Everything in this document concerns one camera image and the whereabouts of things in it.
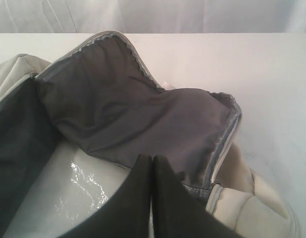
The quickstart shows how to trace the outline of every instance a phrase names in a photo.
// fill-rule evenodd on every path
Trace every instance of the open bag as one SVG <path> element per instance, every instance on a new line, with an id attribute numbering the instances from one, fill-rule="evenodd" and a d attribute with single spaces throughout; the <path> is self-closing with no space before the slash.
<path id="1" fill-rule="evenodd" d="M 233 143 L 241 116 L 231 95 L 161 87 L 114 31 L 52 64 L 29 55 L 0 64 L 0 237 L 50 160 L 93 158 L 114 191 L 145 153 L 167 156 L 205 212 L 238 234 L 298 238 L 290 206 Z"/>

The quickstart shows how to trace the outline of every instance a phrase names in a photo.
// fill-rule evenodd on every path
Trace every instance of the white curtain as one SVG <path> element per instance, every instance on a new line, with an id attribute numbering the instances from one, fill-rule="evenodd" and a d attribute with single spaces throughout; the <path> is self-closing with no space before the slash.
<path id="1" fill-rule="evenodd" d="M 0 0 L 0 32 L 306 32 L 306 0 Z"/>

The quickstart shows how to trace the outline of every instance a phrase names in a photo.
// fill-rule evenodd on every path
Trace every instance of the zipper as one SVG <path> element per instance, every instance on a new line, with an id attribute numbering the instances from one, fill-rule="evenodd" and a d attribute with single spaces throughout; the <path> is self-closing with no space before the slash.
<path id="1" fill-rule="evenodd" d="M 72 54 L 80 51 L 83 47 L 92 44 L 95 40 L 104 37 L 104 36 L 112 36 L 112 35 L 116 35 L 119 36 L 120 39 L 122 39 L 124 41 L 124 43 L 126 43 L 127 47 L 131 50 L 133 56 L 136 58 L 137 63 L 140 66 L 140 70 L 147 75 L 147 77 L 152 80 L 157 87 L 162 88 L 160 86 L 160 84 L 153 78 L 153 76 L 151 75 L 150 71 L 148 70 L 148 68 L 146 67 L 146 65 L 143 63 L 141 57 L 139 56 L 138 52 L 136 51 L 135 47 L 133 46 L 133 44 L 129 41 L 129 39 L 123 35 L 121 32 L 119 31 L 103 31 L 103 32 L 99 32 L 94 34 L 93 36 L 91 36 L 90 38 L 86 39 L 84 42 L 82 42 L 79 46 L 77 46 L 76 48 L 74 48 L 73 50 L 71 50 L 70 52 L 68 52 L 67 54 L 65 54 L 64 56 L 60 57 L 59 59 L 57 59 L 56 61 L 54 61 L 53 63 L 51 63 L 49 66 L 47 66 L 41 73 L 37 74 L 35 76 L 35 78 L 37 78 L 40 74 L 42 74 L 43 72 L 45 72 L 49 67 L 51 67 L 52 65 L 56 64 L 57 62 L 71 56 Z"/>
<path id="2" fill-rule="evenodd" d="M 227 142 L 226 142 L 226 144 L 225 144 L 225 146 L 224 146 L 224 148 L 223 148 L 223 150 L 221 152 L 220 158 L 218 159 L 217 163 L 214 166 L 213 173 L 212 173 L 211 179 L 210 179 L 211 184 L 215 184 L 215 181 L 216 181 L 217 175 L 219 173 L 219 170 L 220 170 L 220 168 L 222 166 L 222 163 L 223 163 L 224 159 L 226 158 L 226 156 L 228 154 L 228 151 L 229 151 L 229 149 L 231 147 L 231 144 L 233 142 L 235 134 L 236 134 L 236 132 L 238 131 L 238 129 L 240 127 L 241 121 L 242 121 L 242 114 L 239 116 L 238 121 L 234 125 L 234 127 L 232 129 L 232 132 L 230 133 L 230 135 L 229 135 L 229 137 L 227 139 Z"/>

